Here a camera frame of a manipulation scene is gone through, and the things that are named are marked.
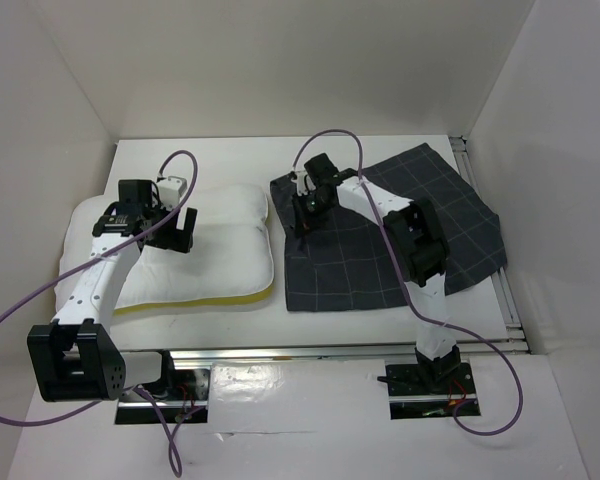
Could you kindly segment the white pillow yellow edge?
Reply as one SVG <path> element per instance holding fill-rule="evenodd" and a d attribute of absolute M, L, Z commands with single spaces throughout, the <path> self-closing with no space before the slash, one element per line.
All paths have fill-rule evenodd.
<path fill-rule="evenodd" d="M 93 226 L 111 202 L 106 196 L 97 196 L 74 210 L 61 272 L 89 260 Z M 127 276 L 115 312 L 238 305 L 266 296 L 274 280 L 274 264 L 263 190 L 249 184 L 229 185 L 197 192 L 187 204 L 198 211 L 190 252 L 144 248 Z M 58 284 L 58 308 L 68 300 L 79 276 Z"/>

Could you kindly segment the dark grey checked pillowcase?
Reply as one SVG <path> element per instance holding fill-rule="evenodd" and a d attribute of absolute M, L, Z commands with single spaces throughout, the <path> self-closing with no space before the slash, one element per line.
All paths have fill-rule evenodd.
<path fill-rule="evenodd" d="M 423 143 L 369 166 L 365 176 L 402 197 L 427 198 L 435 206 L 449 242 L 467 231 L 453 216 L 472 190 L 461 176 Z M 292 195 L 288 176 L 271 181 L 270 195 L 285 233 L 285 300 L 290 312 L 375 310 L 405 305 L 379 228 L 340 207 L 330 210 L 325 223 L 306 236 L 304 252 L 295 248 Z M 455 261 L 450 248 L 445 292 L 452 295 L 476 285 L 472 280 L 450 285 Z"/>

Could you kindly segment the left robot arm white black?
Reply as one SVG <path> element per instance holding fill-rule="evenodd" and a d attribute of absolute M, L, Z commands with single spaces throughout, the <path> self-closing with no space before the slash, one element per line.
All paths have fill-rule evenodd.
<path fill-rule="evenodd" d="M 50 323 L 35 325 L 27 346 L 47 402 L 115 400 L 126 386 L 127 363 L 109 335 L 127 276 L 144 248 L 187 253 L 197 212 L 176 176 L 121 180 L 118 199 L 95 222 L 88 266 Z"/>

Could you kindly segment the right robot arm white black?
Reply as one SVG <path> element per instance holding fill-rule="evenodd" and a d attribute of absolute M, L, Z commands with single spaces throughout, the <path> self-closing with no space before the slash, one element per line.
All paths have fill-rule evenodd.
<path fill-rule="evenodd" d="M 292 170 L 294 232 L 315 230 L 335 207 L 350 210 L 378 226 L 416 327 L 416 379 L 428 392 L 440 391 L 461 363 L 450 333 L 445 295 L 450 249 L 432 202 L 398 196 L 352 169 L 338 170 L 325 154 Z"/>

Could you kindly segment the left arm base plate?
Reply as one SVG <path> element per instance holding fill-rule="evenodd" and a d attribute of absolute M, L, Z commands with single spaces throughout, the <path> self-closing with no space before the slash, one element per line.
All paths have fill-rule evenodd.
<path fill-rule="evenodd" d="M 144 386 L 168 425 L 206 424 L 211 367 L 177 368 L 168 351 L 161 351 L 160 377 Z M 132 390 L 118 402 L 116 425 L 159 424 L 152 404 Z"/>

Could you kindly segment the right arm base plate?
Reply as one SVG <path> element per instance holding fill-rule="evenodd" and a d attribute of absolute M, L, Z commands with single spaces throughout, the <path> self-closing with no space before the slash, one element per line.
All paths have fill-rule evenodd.
<path fill-rule="evenodd" d="M 388 364 L 377 381 L 387 387 L 392 420 L 480 416 L 473 372 L 468 362 L 437 384 L 427 384 L 416 364 Z"/>

